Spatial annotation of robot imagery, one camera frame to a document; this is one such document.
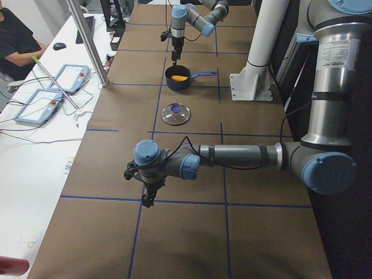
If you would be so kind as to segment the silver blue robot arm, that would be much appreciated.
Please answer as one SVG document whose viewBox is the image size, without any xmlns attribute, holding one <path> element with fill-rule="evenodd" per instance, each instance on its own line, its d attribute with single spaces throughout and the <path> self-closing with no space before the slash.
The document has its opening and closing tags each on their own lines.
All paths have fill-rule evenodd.
<svg viewBox="0 0 372 279">
<path fill-rule="evenodd" d="M 188 42 L 171 64 L 171 40 L 160 41 L 160 7 L 139 5 L 132 29 L 135 149 L 145 181 L 142 204 L 304 207 L 303 184 L 280 173 L 286 147 L 297 144 L 280 100 L 265 78 L 257 101 L 238 99 L 237 77 L 257 33 L 255 9 L 233 6 L 211 38 Z"/>
<path fill-rule="evenodd" d="M 202 16 L 191 3 L 174 5 L 171 11 L 171 25 L 166 35 L 171 38 L 173 50 L 171 61 L 173 65 L 181 59 L 185 40 L 185 25 L 189 23 L 205 37 L 209 37 L 215 30 L 216 24 L 227 17 L 229 4 L 227 1 L 199 1 L 210 12 Z"/>
</svg>

